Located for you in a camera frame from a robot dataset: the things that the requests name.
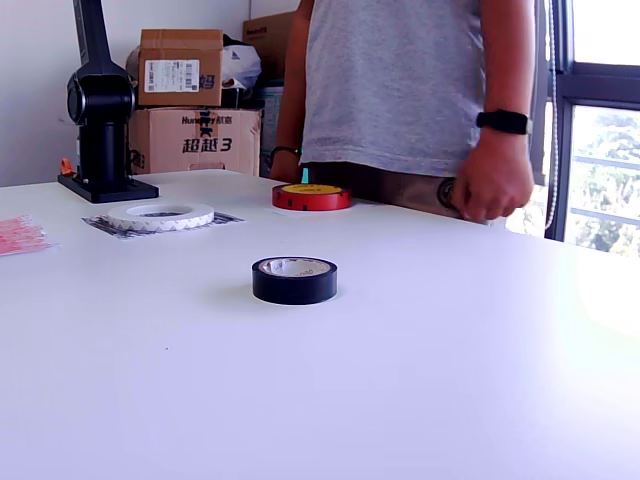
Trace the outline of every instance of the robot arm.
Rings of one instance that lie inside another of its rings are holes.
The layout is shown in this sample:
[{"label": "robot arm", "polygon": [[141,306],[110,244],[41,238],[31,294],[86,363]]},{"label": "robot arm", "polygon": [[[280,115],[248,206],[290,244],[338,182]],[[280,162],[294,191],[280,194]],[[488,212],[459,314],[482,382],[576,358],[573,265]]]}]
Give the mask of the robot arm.
[{"label": "robot arm", "polygon": [[101,0],[73,1],[82,66],[67,86],[69,116],[80,127],[78,174],[58,181],[92,203],[156,198],[129,178],[126,126],[135,107],[128,73],[113,63]]}]

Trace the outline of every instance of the black smartwatch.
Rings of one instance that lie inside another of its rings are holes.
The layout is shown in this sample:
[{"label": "black smartwatch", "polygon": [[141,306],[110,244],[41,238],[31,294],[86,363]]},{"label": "black smartwatch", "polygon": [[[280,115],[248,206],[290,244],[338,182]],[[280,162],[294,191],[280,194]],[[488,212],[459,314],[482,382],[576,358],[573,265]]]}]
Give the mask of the black smartwatch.
[{"label": "black smartwatch", "polygon": [[529,117],[521,113],[496,110],[479,114],[476,126],[478,128],[489,127],[498,132],[512,135],[530,135],[533,124]]},{"label": "black smartwatch", "polygon": [[302,150],[299,148],[292,147],[276,147],[271,150],[271,155],[269,155],[269,168],[273,167],[273,159],[276,157],[276,153],[278,152],[289,152],[296,155],[298,158],[302,156]]}]

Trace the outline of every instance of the black tape roll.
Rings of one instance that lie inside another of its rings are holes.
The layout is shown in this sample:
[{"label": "black tape roll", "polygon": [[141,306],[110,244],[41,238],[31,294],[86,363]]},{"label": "black tape roll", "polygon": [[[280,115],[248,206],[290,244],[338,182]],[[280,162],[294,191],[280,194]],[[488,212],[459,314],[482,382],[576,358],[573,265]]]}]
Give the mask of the black tape roll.
[{"label": "black tape roll", "polygon": [[278,305],[314,305],[338,293],[338,267],[316,258],[279,257],[253,265],[253,294]]}]

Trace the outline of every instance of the wall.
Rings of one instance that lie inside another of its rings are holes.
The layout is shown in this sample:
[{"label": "wall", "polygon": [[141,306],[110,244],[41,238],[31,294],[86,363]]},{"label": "wall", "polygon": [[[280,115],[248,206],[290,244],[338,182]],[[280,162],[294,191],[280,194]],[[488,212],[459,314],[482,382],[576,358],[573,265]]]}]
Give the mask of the wall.
[{"label": "wall", "polygon": [[[241,38],[249,16],[249,0],[103,0],[103,8],[120,64],[143,28],[221,28]],[[2,0],[0,45],[0,187],[53,181],[76,150],[66,111],[80,66],[73,1]]]},{"label": "wall", "polygon": [[292,12],[298,8],[300,0],[253,0],[251,17],[259,18],[276,13]]}]

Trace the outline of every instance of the tape roll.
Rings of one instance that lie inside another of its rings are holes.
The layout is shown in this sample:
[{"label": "tape roll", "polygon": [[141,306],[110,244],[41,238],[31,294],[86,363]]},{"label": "tape roll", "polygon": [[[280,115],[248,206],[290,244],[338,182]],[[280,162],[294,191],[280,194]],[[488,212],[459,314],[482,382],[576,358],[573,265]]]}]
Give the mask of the tape roll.
[{"label": "tape roll", "polygon": [[268,258],[253,265],[253,294],[278,305],[314,305],[338,293],[338,267],[316,258]]},{"label": "tape roll", "polygon": [[208,205],[151,204],[122,206],[107,214],[112,227],[137,232],[172,232],[202,227],[213,222],[215,212]]},{"label": "tape roll", "polygon": [[326,185],[284,185],[273,189],[273,206],[300,212],[328,212],[351,207],[351,192]]}]

